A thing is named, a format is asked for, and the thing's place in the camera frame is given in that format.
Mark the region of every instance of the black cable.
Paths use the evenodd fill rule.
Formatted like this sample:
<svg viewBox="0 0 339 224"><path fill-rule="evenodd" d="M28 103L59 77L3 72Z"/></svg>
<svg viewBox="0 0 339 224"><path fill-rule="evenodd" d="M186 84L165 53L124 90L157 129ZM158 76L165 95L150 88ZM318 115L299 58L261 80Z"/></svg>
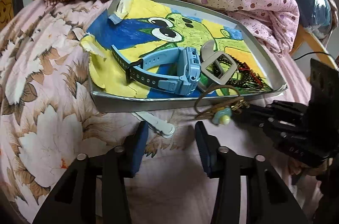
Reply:
<svg viewBox="0 0 339 224"><path fill-rule="evenodd" d="M334 57L332 56L332 55L330 55L329 53L326 53L326 52L320 52L320 51L318 51L318 52L308 52L308 53L306 53L306 54L304 54L304 55L302 55L302 56L300 56L300 57L298 57L298 58L296 58L296 59L294 59L294 60L299 60L299 59L301 59L302 57L304 57L304 56L307 56L307 55L311 55L311 54L324 54L324 55L328 55L328 56L330 56L334 61L335 61L335 59L334 59Z"/></svg>

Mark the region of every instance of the tray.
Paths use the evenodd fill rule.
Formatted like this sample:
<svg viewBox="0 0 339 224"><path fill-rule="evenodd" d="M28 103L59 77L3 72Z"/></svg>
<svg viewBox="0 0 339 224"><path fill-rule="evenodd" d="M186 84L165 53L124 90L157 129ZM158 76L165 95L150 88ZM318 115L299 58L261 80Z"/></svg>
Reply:
<svg viewBox="0 0 339 224"><path fill-rule="evenodd" d="M270 57L267 55L265 50L259 44L259 42L253 37L253 35L237 20L230 18L222 13L186 3L178 0L152 0L156 3L163 4L174 10L178 10L183 15L199 17L202 19L209 20L211 22L227 26L230 28L241 30L243 39L251 50L258 66L262 69L266 75L268 83L270 84L273 91L264 93L252 93L244 94L246 100L263 99L267 97L277 96L288 87L280 74L277 67L274 65ZM113 0L111 6L108 9L109 16L118 6L120 0ZM172 108L187 108L193 107L197 97L176 97L176 98L131 98L121 97L106 93L103 89L96 86L89 76L89 89L92 99L98 109L102 113L106 112L133 112L133 111L148 111L148 110L161 110L161 109L172 109ZM225 99L235 97L230 96L212 96L204 97L199 105L216 104Z"/></svg>

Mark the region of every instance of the brown hair tie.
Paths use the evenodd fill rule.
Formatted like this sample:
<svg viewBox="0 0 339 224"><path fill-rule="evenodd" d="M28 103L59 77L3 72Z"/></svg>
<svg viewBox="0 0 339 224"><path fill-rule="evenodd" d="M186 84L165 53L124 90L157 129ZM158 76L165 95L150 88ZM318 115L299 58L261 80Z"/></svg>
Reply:
<svg viewBox="0 0 339 224"><path fill-rule="evenodd" d="M236 93L238 94L238 97L236 98L232 98L232 99L228 99L224 102L218 103L213 105L212 107L210 107L209 109L206 109L205 111L199 111L198 110L198 104L201 101L202 98L204 98L208 93L215 91L217 89L222 89L222 88L228 88L228 89L233 89L234 91L236 91ZM238 103L240 101L244 100L243 97L240 96L240 92L238 89L236 89L235 87L233 87L232 85L212 85L210 87L207 88L207 90L205 92L203 92L199 98L196 100L195 104L194 104L194 110L198 113L198 115L195 117L196 119L211 119L214 116L214 113L212 112L214 109L218 109L220 107L229 107L234 103Z"/></svg>

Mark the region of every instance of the cartoon eye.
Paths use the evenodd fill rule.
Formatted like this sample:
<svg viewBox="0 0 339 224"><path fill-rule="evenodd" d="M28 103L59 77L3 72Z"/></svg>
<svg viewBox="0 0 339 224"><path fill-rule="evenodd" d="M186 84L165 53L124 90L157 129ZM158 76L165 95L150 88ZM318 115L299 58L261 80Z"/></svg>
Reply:
<svg viewBox="0 0 339 224"><path fill-rule="evenodd" d="M165 18L162 18L162 17L150 17L148 19L148 22L152 23L156 26L165 27L165 28L170 28L170 27L174 26L172 22L170 22L168 19L165 19Z"/></svg>
<svg viewBox="0 0 339 224"><path fill-rule="evenodd" d="M152 35L155 37L168 41L168 42L180 42L182 41L182 36L176 31L168 28L155 28L152 30Z"/></svg>

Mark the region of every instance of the black mechanical device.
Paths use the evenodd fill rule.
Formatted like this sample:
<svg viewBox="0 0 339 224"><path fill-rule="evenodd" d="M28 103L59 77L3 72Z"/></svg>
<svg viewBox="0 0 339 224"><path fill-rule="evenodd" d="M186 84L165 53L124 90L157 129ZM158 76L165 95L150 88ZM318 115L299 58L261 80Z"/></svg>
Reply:
<svg viewBox="0 0 339 224"><path fill-rule="evenodd" d="M104 223L130 224L124 178L139 171L148 137L142 121L134 135L105 155L89 158L81 153L65 171L38 211L33 224L95 224L95 192L102 175Z"/></svg>
<svg viewBox="0 0 339 224"><path fill-rule="evenodd" d="M220 146L202 121L195 125L201 163L209 178L219 178L211 224L238 224L240 179L247 177L247 224L307 224L306 216L279 174L263 155L237 155Z"/></svg>
<svg viewBox="0 0 339 224"><path fill-rule="evenodd" d="M261 127L277 150L318 167L339 150L339 72L311 59L311 85L308 106L274 101L250 105L232 118Z"/></svg>

